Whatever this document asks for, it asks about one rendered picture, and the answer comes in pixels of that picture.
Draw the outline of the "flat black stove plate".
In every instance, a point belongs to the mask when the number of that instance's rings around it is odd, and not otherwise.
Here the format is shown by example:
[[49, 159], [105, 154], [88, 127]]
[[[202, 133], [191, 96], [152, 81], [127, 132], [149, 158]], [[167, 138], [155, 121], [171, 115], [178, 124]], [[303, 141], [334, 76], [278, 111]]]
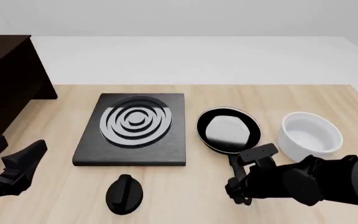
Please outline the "flat black stove plate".
[[72, 163], [74, 166], [185, 166], [184, 94], [101, 94]]

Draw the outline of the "white ceramic bowl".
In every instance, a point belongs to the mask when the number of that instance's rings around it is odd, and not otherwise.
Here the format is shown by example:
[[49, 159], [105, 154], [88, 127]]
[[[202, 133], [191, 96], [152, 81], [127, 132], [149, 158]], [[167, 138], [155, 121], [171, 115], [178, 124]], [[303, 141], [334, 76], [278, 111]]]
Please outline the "white ceramic bowl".
[[307, 156], [324, 158], [343, 145], [343, 136], [327, 119], [313, 113], [297, 111], [283, 119], [278, 134], [280, 150], [293, 162]]

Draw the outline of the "round black stove knob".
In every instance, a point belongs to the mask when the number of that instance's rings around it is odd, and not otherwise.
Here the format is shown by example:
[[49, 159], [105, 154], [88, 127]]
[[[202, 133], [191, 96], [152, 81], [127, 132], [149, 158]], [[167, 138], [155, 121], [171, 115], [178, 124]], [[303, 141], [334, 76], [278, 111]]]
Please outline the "round black stove knob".
[[117, 215], [134, 212], [142, 203], [143, 189], [131, 175], [122, 174], [113, 182], [106, 192], [106, 205]]

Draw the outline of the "dark wooden cabinet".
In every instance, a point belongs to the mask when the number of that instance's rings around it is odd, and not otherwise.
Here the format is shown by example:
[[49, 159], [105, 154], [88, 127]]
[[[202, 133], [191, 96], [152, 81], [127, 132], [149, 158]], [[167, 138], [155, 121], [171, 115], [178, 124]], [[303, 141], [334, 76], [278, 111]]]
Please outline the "dark wooden cabinet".
[[0, 35], [0, 135], [30, 100], [58, 95], [29, 35]]

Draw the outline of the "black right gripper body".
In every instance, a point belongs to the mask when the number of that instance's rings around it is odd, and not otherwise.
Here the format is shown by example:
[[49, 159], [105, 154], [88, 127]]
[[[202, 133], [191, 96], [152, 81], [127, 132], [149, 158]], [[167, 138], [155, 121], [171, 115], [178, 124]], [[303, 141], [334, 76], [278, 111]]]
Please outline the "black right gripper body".
[[245, 180], [247, 174], [236, 175], [235, 177], [230, 178], [225, 185], [225, 191], [230, 199], [234, 201], [234, 203], [240, 205], [251, 205], [252, 198], [246, 197], [244, 190], [245, 188], [241, 185], [241, 181]]

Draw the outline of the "black frying pan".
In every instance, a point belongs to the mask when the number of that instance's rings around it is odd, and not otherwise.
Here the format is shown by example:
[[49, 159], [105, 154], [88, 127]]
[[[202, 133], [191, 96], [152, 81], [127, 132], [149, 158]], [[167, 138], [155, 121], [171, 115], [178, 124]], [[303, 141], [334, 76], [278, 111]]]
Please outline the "black frying pan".
[[212, 151], [228, 157], [235, 178], [243, 179], [246, 176], [237, 158], [240, 152], [260, 143], [262, 132], [254, 117], [228, 106], [210, 108], [199, 115], [196, 132]]

